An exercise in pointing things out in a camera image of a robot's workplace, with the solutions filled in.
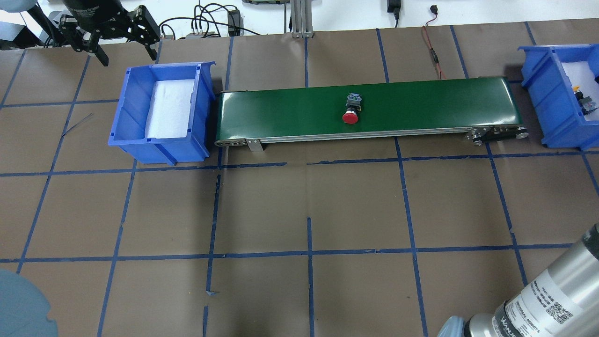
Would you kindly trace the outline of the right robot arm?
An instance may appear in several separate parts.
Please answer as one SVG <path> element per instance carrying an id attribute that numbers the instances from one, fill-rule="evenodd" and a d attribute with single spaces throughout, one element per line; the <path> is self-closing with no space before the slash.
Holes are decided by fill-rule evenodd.
<path id="1" fill-rule="evenodd" d="M 588 232 L 492 314 L 452 316 L 441 337 L 596 337 L 599 233 Z"/>

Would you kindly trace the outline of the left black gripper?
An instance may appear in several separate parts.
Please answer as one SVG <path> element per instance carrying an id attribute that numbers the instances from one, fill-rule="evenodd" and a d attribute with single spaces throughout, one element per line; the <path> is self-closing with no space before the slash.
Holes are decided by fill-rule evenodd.
<path id="1" fill-rule="evenodd" d="M 86 51 L 104 66 L 109 57 L 99 40 L 126 38 L 145 46 L 151 60 L 158 60 L 159 26 L 146 6 L 128 11 L 119 0 L 65 0 L 68 14 L 58 30 L 75 51 Z"/>

